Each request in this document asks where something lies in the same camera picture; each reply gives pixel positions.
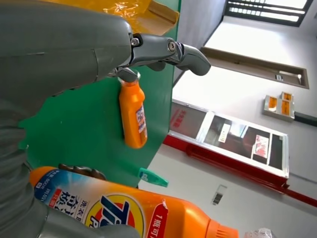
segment red trim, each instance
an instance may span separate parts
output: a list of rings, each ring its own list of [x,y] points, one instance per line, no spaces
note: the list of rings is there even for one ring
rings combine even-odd
[[[317,200],[315,199],[288,189],[289,185],[287,184],[287,179],[285,178],[272,175],[266,171],[193,145],[174,136],[168,135],[163,143],[186,152],[188,156],[192,158],[223,169],[227,172],[251,180],[299,201],[317,207]]]

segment large orange bottle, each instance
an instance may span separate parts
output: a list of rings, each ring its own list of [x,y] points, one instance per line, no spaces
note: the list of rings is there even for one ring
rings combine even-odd
[[[42,167],[31,171],[35,196],[89,227],[127,224],[141,238],[239,238],[187,201]]]
[[[148,138],[144,114],[145,95],[139,85],[139,77],[134,82],[121,80],[118,97],[122,118],[125,141],[127,145],[139,149],[146,143]]]

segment robotic hand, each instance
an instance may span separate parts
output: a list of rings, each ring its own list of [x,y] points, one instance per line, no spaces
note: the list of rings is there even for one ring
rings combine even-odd
[[[139,237],[125,225],[88,228],[34,199],[26,154],[18,148],[25,136],[18,123],[34,116],[48,97],[127,75],[130,66],[162,70],[168,63],[198,75],[210,68],[195,48],[133,35],[120,17],[60,4],[0,0],[0,29],[0,237]]]

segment wall vent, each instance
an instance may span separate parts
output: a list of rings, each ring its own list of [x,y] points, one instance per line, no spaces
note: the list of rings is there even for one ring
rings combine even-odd
[[[227,189],[227,187],[223,185],[220,185],[218,189],[216,191],[214,196],[212,198],[211,203],[212,205],[218,205],[220,200],[223,197],[223,194]]]

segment green board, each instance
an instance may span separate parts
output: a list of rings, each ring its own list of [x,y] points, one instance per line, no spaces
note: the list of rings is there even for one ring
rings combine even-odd
[[[179,0],[159,0],[179,10]],[[167,36],[176,39],[177,28]],[[147,168],[168,132],[174,67],[161,72],[147,67],[135,68],[141,74],[148,141],[134,150],[124,142],[115,78],[66,91],[51,97],[36,116],[23,121],[33,168],[67,165],[88,166],[103,172],[109,180],[137,186],[140,167]]]

